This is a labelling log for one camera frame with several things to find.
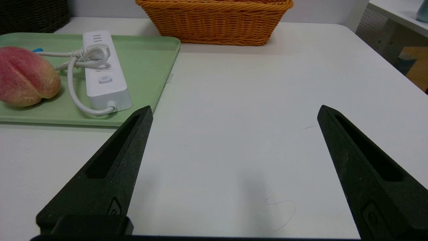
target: white cable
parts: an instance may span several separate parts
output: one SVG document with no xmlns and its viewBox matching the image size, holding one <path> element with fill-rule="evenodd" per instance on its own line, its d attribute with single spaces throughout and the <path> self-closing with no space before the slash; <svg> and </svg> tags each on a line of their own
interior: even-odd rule
<svg viewBox="0 0 428 241">
<path fill-rule="evenodd" d="M 102 53 L 102 59 L 95 61 L 86 61 L 91 55 L 95 53 Z M 105 64 L 108 60 L 108 52 L 105 48 L 102 47 L 93 47 L 87 51 L 84 51 L 82 48 L 71 53 L 55 53 L 55 52 L 37 52 L 37 54 L 41 56 L 51 56 L 51 57 L 70 57 L 71 60 L 63 63 L 57 67 L 55 70 L 67 69 L 67 83 L 68 83 L 68 91 L 70 93 L 71 99 L 76 104 L 76 106 L 83 112 L 87 114 L 92 114 L 96 116 L 106 115 L 112 113 L 117 108 L 117 104 L 114 101 L 109 101 L 107 103 L 107 108 L 104 110 L 94 110 L 86 107 L 82 102 L 80 102 L 79 98 L 76 95 L 73 85 L 73 69 L 74 67 L 83 67 L 83 68 L 97 68 L 103 64 Z"/>
</svg>

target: dark wicker basket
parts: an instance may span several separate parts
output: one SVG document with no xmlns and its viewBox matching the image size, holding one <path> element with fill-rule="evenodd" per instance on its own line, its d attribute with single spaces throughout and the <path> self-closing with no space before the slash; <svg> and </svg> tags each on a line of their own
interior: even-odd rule
<svg viewBox="0 0 428 241">
<path fill-rule="evenodd" d="M 0 0 L 0 35 L 53 33 L 70 17 L 67 0 Z"/>
</svg>

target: power cord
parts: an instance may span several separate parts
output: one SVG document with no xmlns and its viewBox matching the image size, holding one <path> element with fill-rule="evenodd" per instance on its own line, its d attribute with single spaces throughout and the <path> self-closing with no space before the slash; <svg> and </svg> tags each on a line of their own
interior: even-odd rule
<svg viewBox="0 0 428 241">
<path fill-rule="evenodd" d="M 95 44 L 90 45 L 86 49 L 75 50 L 69 53 L 56 53 L 56 52 L 36 52 L 41 56 L 50 56 L 50 57 L 70 57 L 70 61 L 65 62 L 59 66 L 55 67 L 55 70 L 64 70 L 67 69 L 67 83 L 68 91 L 70 93 L 71 99 L 76 104 L 76 106 L 83 112 L 87 114 L 92 114 L 96 116 L 106 115 L 114 112 L 117 109 L 117 103 L 114 101 L 109 101 L 107 107 L 103 110 L 94 110 L 86 107 L 76 95 L 73 85 L 73 68 L 83 67 L 83 68 L 97 68 L 105 64 L 110 56 L 110 51 L 108 45 L 106 44 Z"/>
</svg>

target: white wall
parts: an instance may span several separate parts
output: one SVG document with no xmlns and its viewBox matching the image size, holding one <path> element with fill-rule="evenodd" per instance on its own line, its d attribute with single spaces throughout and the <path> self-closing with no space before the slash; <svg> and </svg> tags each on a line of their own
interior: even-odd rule
<svg viewBox="0 0 428 241">
<path fill-rule="evenodd" d="M 342 24 L 355 32 L 369 0 L 294 0 L 282 21 Z M 73 16 L 146 18 L 134 0 L 69 0 Z"/>
</svg>

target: power strip outlet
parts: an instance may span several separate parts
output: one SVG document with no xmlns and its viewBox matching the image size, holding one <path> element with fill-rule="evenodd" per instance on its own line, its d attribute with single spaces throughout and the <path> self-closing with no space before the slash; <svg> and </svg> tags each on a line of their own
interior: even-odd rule
<svg viewBox="0 0 428 241">
<path fill-rule="evenodd" d="M 109 101 L 117 103 L 115 112 L 131 108 L 131 97 L 110 31 L 102 30 L 84 33 L 83 48 L 86 49 L 93 44 L 108 45 L 110 57 L 104 65 L 97 68 L 85 68 L 86 93 L 92 108 L 95 110 L 105 109 Z"/>
</svg>

